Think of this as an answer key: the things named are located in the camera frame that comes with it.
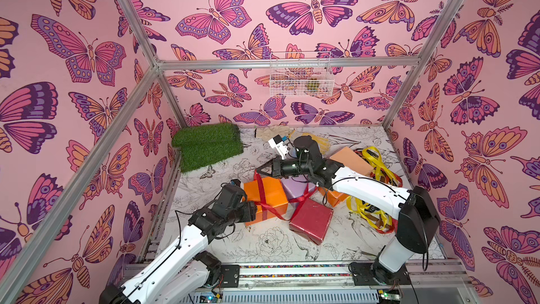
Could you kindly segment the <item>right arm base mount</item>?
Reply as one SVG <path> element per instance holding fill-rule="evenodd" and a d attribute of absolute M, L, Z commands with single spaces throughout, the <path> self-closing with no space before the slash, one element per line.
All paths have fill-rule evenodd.
<path fill-rule="evenodd" d="M 355 286 L 411 285 L 405 265 L 397 272 L 390 272 L 378 263 L 352 262 L 348 269 Z"/>

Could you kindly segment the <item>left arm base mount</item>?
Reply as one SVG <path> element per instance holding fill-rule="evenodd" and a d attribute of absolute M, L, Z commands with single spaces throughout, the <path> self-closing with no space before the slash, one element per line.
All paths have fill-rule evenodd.
<path fill-rule="evenodd" d="M 240 281 L 240 265 L 223 264 L 212 253 L 203 251 L 197 254 L 195 261 L 205 265 L 208 271 L 208 277 L 204 283 L 206 287 L 212 289 L 220 288 L 238 288 Z"/>

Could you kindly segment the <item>orange gift box front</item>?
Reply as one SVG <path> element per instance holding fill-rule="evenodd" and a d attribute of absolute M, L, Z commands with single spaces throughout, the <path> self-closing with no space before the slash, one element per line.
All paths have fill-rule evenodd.
<path fill-rule="evenodd" d="M 340 204 L 341 202 L 345 201 L 349 195 L 344 194 L 338 191 L 329 191 L 323 187 L 319 187 L 319 192 L 323 196 L 323 198 L 327 201 L 329 205 L 331 205 L 333 208 L 337 206 L 337 204 Z"/>

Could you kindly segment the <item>white work glove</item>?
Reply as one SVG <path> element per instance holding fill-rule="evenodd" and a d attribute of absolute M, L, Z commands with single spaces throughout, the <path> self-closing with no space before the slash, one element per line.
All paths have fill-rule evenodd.
<path fill-rule="evenodd" d="M 255 137 L 263 142 L 268 142 L 275 136 L 288 137 L 293 129 L 285 125 L 274 125 L 255 129 Z"/>

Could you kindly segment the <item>yellow ribbon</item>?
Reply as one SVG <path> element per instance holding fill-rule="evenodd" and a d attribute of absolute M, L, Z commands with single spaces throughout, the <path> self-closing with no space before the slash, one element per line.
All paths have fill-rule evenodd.
<path fill-rule="evenodd" d="M 345 184 L 345 193 L 379 208 L 397 221 L 399 213 L 397 204 L 400 196 L 398 188 L 400 187 L 394 187 L 370 177 L 360 177 L 356 173 L 354 178 Z"/>
<path fill-rule="evenodd" d="M 391 234 L 395 231 L 397 222 L 375 206 L 353 196 L 349 196 L 345 202 L 350 212 L 359 215 L 378 233 Z"/>

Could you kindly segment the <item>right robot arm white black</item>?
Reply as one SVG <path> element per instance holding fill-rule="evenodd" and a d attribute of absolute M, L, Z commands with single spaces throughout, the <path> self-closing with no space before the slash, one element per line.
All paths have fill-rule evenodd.
<path fill-rule="evenodd" d="M 278 156 L 260 166 L 257 173 L 285 179 L 305 176 L 308 182 L 363 201 L 396 222 L 395 237 L 378 254 L 374 270 L 396 274 L 415 254 L 424 255 L 424 266 L 428 265 L 429 246 L 441 219 L 424 188 L 385 184 L 353 170 L 343 160 L 324 158 L 318 143 L 309 135 L 294 140 L 296 156 L 287 158 L 288 147 L 283 139 L 277 135 L 268 141 Z"/>

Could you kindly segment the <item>purple gift box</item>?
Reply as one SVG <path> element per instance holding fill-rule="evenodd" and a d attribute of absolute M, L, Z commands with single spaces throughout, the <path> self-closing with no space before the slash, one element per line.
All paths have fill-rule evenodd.
<path fill-rule="evenodd" d="M 285 191 L 286 198 L 291 204 L 299 203 L 309 198 L 318 189 L 315 184 L 300 177 L 283 178 L 280 182 Z"/>

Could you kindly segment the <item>large orange gift box back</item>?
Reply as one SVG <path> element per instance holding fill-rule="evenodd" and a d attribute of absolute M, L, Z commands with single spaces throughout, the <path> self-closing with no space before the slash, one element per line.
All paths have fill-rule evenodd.
<path fill-rule="evenodd" d="M 271 218 L 285 220 L 288 210 L 288 199 L 280 180 L 272 177 L 257 176 L 254 181 L 243 185 L 249 201 L 257 206 L 255 219 L 246 223 L 246 227 L 266 221 Z"/>

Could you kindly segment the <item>dark red gift box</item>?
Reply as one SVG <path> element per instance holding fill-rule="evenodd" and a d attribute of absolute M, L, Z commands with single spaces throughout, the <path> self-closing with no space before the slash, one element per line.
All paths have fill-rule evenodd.
<path fill-rule="evenodd" d="M 332 217 L 332 208 L 308 198 L 295 210 L 289 222 L 289 229 L 316 245 L 321 245 L 329 230 Z"/>

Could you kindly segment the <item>peach gift box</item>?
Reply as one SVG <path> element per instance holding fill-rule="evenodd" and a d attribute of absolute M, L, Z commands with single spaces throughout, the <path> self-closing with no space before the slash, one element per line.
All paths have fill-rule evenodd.
<path fill-rule="evenodd" d="M 330 159 L 342 163 L 345 167 L 348 167 L 356 173 L 367 177 L 370 177 L 371 173 L 374 171 L 373 167 L 369 163 L 367 163 L 361 156 L 353 152 L 353 150 L 349 147 L 344 147 L 338 150 L 330 156 Z"/>

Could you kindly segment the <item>green artificial grass mat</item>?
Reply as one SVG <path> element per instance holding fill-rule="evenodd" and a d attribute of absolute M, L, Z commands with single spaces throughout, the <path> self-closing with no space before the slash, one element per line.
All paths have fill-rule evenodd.
<path fill-rule="evenodd" d="M 180 169 L 188 173 L 243 153 L 240 129 L 231 123 L 180 129 L 172 138 L 180 152 Z"/>

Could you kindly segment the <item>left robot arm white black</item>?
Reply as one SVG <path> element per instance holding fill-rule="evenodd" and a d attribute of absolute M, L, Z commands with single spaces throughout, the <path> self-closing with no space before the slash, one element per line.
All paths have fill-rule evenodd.
<path fill-rule="evenodd" d="M 222 184 L 217 197 L 191 215 L 174 242 L 125 283 L 108 285 L 99 302 L 177 303 L 198 288 L 216 288 L 223 280 L 222 262 L 207 247 L 222 239 L 228 227 L 251 222 L 256 215 L 257 205 L 242 188 Z"/>

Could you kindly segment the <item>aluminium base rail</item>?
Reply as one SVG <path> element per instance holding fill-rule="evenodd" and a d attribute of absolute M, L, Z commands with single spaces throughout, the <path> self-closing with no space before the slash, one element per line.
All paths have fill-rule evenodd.
<path fill-rule="evenodd" d="M 411 285 L 355 286 L 350 263 L 240 263 L 238 288 L 201 287 L 177 303 L 480 303 L 460 263 L 406 264 Z"/>

